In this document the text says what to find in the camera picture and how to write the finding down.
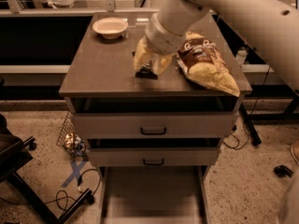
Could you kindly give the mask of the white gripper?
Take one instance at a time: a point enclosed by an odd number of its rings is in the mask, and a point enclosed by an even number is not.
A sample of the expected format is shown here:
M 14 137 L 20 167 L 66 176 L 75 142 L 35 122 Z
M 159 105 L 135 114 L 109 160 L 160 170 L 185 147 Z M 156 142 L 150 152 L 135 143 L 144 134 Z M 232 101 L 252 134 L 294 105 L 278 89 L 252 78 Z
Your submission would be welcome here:
M 173 59 L 173 52 L 178 50 L 184 33 L 185 28 L 178 15 L 167 12 L 153 14 L 145 30 L 145 36 L 136 46 L 133 59 L 135 71 L 141 70 L 143 64 L 151 59 L 154 51 L 158 54 L 167 54 L 155 55 L 153 58 L 153 73 L 157 76 L 163 73 Z

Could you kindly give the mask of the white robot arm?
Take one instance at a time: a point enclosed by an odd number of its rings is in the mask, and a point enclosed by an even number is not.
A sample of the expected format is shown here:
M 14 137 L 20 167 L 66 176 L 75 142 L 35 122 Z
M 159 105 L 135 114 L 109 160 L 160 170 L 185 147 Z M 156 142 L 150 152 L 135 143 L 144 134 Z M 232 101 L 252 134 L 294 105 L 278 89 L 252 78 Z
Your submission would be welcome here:
M 188 28 L 209 10 L 257 49 L 290 88 L 299 90 L 299 11 L 278 0 L 165 0 L 137 45 L 134 69 L 139 71 L 154 53 L 177 51 Z

